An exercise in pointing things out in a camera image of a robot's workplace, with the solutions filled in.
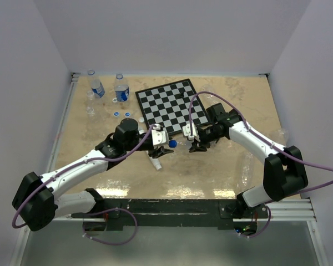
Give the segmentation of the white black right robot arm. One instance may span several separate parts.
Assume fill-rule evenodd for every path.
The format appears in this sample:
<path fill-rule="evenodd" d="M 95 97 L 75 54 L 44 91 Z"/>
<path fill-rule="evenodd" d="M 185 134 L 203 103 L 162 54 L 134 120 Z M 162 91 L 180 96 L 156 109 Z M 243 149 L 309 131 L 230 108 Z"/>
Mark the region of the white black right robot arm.
<path fill-rule="evenodd" d="M 305 167 L 300 163 L 302 154 L 297 147 L 273 142 L 243 122 L 236 110 L 225 111 L 222 104 L 215 104 L 206 111 L 212 125 L 202 129 L 188 121 L 182 128 L 183 136 L 191 141 L 190 152 L 205 152 L 212 142 L 225 137 L 246 148 L 264 165 L 262 184 L 236 197 L 239 216 L 248 218 L 257 206 L 280 201 L 308 185 Z"/>

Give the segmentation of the clear bottle without label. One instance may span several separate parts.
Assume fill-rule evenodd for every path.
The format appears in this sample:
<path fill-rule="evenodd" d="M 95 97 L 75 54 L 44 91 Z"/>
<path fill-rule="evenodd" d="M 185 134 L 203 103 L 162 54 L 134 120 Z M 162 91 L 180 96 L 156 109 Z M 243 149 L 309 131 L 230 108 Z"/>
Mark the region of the clear bottle without label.
<path fill-rule="evenodd" d="M 209 85 L 209 84 L 205 84 L 203 85 L 201 88 L 200 88 L 201 91 L 206 91 L 205 94 L 201 94 L 201 98 L 203 100 L 205 100 L 207 102 L 208 105 L 214 105 L 214 104 L 217 104 L 219 101 L 218 101 L 218 98 L 214 96 L 215 94 L 215 90 L 214 88 Z"/>

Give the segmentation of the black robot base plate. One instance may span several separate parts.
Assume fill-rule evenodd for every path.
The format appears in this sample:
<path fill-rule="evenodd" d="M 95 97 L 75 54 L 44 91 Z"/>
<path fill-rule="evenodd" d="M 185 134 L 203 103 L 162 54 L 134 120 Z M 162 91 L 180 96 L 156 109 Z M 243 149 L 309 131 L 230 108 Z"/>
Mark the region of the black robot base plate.
<path fill-rule="evenodd" d="M 267 219 L 264 204 L 255 208 L 242 208 L 236 199 L 127 199 L 105 198 L 90 213 L 74 213 L 73 218 L 102 218 L 107 230 L 120 230 L 134 226 L 131 212 L 140 227 L 215 227 L 234 229 L 237 219 L 257 216 Z"/>

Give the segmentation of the blue cap of Pepsi bottle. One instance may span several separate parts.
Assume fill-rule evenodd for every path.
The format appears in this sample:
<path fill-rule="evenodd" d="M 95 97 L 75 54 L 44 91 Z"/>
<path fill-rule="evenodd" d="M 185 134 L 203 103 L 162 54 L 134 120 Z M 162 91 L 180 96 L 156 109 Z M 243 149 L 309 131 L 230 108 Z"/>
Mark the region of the blue cap of Pepsi bottle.
<path fill-rule="evenodd" d="M 175 140 L 170 140 L 169 141 L 169 147 L 175 148 L 177 146 L 177 142 Z"/>

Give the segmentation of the Pepsi labelled bottle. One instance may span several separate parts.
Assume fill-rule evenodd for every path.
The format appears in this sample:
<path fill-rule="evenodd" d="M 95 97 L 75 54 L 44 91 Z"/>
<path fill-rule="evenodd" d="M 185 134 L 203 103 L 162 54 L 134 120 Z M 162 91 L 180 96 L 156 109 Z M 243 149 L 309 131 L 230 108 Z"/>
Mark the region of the Pepsi labelled bottle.
<path fill-rule="evenodd" d="M 192 147 L 192 143 L 184 138 L 176 139 L 177 148 L 179 149 L 190 149 Z"/>

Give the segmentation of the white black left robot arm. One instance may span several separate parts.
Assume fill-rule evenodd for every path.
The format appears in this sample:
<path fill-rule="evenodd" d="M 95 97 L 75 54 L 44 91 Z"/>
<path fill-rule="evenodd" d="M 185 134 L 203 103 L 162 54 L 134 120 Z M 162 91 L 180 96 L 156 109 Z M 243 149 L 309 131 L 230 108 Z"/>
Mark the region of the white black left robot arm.
<path fill-rule="evenodd" d="M 32 231 L 68 214 L 99 217 L 105 204 L 96 190 L 89 188 L 71 195 L 66 192 L 88 178 L 110 170 L 136 151 L 146 151 L 151 158 L 159 158 L 172 153 L 176 146 L 176 141 L 161 124 L 152 124 L 147 132 L 140 132 L 136 120 L 123 119 L 113 133 L 82 158 L 42 175 L 26 174 L 12 201 L 16 210 L 12 227 L 20 228 L 18 217 Z"/>

